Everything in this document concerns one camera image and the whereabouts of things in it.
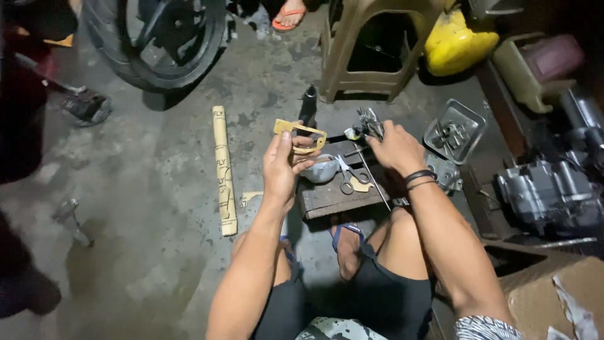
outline wooden workbench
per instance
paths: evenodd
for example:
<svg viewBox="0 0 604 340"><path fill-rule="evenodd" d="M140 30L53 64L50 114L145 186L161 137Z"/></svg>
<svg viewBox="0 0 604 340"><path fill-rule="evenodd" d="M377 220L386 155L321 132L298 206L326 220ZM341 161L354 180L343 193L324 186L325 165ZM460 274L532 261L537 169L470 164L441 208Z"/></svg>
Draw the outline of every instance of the wooden workbench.
<svg viewBox="0 0 604 340"><path fill-rule="evenodd" d="M329 143L326 144L321 153L330 154L332 156L342 155L342 159L353 169L363 168L363 163L359 155L353 155L344 158L344 154L350 151L354 151L355 147L353 142L345 140L343 142ZM377 181L377 185L380 186L384 197L389 200L390 195L394 197L400 197L400 194L391 188L392 186L381 185L381 183L387 183L385 181L384 168L377 164L373 153L365 151L363 153L365 161L369 165L373 177ZM353 191L351 195L345 195L340 190L342 185L343 177L342 172L339 171L333 180L316 185L311 183L306 178L301 177L298 184L298 204L300 210L306 219L326 216L335 214L338 212L348 211L362 206L370 204L380 203L383 204L382 198L380 197L376 188L369 188L369 192L356 192Z"/></svg>

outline motorcycle wheel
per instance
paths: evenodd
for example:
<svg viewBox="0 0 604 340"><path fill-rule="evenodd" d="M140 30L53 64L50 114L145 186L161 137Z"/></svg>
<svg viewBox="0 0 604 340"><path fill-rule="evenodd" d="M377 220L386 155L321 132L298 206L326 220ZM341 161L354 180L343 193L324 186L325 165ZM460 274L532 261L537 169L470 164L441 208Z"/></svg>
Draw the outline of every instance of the motorcycle wheel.
<svg viewBox="0 0 604 340"><path fill-rule="evenodd" d="M126 22L127 0L83 1L82 15L93 45L120 78L142 90L166 93L193 84L220 48L225 3L198 0L194 8L194 0L139 1L139 8L150 11L138 14L144 25L134 39ZM168 62L151 65L145 60L148 45L165 49L162 60Z"/></svg>

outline leather bracelet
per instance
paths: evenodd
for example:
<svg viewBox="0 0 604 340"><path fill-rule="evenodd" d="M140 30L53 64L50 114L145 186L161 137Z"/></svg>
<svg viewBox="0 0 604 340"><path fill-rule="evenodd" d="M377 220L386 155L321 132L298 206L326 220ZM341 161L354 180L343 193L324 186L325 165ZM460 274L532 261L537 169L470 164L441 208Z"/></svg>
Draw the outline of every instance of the leather bracelet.
<svg viewBox="0 0 604 340"><path fill-rule="evenodd" d="M419 184L413 185L410 188L407 188L407 192L417 188L418 186L422 185L422 184L426 184L426 183L438 183L437 181L427 181L427 182L421 182Z"/></svg>
<svg viewBox="0 0 604 340"><path fill-rule="evenodd" d="M416 180L420 177L425 177L425 176L430 176L435 181L438 179L438 176L435 172L432 172L427 169L419 170L419 171L413 172L411 175L409 175L405 178L405 186L408 186L409 183L411 183L411 181Z"/></svg>

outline yellow plastic bag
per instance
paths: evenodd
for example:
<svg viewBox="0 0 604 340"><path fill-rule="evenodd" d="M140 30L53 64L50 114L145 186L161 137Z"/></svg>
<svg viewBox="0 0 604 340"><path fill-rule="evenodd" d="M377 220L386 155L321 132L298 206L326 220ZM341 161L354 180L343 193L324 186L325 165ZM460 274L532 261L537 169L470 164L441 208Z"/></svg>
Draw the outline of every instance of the yellow plastic bag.
<svg viewBox="0 0 604 340"><path fill-rule="evenodd" d="M426 41L428 71L438 77L467 70L481 61L499 41L497 33L474 33L457 9L439 16Z"/></svg>

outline patterned shirt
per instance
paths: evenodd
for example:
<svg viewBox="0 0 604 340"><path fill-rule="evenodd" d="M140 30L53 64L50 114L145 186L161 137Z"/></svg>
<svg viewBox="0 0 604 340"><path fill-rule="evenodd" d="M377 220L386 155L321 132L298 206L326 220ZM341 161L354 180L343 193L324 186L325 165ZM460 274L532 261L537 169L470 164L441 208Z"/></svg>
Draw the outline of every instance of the patterned shirt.
<svg viewBox="0 0 604 340"><path fill-rule="evenodd" d="M459 340L521 340L514 326L488 316L466 316L455 322ZM296 340L388 340L358 320L315 318Z"/></svg>

